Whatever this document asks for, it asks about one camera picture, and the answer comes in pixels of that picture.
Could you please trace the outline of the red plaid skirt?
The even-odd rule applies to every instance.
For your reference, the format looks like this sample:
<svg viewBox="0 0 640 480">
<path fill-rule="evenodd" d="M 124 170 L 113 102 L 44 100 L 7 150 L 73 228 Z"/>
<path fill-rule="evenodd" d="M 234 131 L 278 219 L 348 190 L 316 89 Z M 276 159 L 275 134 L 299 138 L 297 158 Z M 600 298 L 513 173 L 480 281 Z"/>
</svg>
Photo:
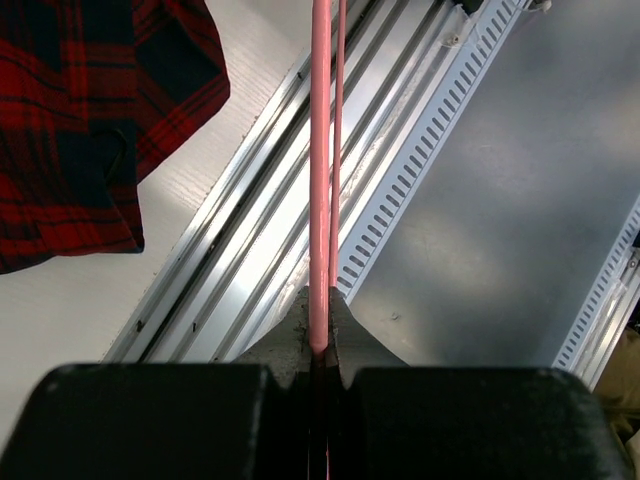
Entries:
<svg viewBox="0 0 640 480">
<path fill-rule="evenodd" d="M 138 185 L 230 96 L 202 1 L 1 5 L 1 270 L 139 253 Z"/>
</svg>

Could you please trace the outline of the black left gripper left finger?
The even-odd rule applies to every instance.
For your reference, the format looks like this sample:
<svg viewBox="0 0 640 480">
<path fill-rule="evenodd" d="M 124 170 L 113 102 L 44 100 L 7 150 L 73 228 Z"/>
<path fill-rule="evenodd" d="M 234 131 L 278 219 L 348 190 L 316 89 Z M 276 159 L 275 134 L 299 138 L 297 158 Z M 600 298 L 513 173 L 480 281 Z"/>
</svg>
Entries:
<svg viewBox="0 0 640 480">
<path fill-rule="evenodd" d="M 229 363 L 66 364 L 12 432 L 16 479 L 304 479 L 308 293 Z"/>
</svg>

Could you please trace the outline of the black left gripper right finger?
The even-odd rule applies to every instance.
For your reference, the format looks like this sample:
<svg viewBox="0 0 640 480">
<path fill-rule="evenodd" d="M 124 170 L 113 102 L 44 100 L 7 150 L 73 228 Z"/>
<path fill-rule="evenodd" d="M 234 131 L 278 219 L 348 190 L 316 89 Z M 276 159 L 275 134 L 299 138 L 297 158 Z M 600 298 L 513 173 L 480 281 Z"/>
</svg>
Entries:
<svg viewBox="0 0 640 480">
<path fill-rule="evenodd" d="M 418 367 L 330 295 L 333 479 L 626 479 L 596 398 L 554 368 Z"/>
</svg>

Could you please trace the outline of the pink wire hanger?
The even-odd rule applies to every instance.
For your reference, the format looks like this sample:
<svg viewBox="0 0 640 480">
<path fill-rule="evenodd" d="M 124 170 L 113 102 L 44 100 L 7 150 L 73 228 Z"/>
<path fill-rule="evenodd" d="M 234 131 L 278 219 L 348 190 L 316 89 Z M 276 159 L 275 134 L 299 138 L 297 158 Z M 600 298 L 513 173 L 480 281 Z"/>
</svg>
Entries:
<svg viewBox="0 0 640 480">
<path fill-rule="evenodd" d="M 326 356 L 330 293 L 336 286 L 340 216 L 341 130 L 347 3 L 338 3 L 332 52 L 332 3 L 312 3 L 309 196 L 309 345 L 311 417 L 308 477 L 329 477 Z"/>
</svg>

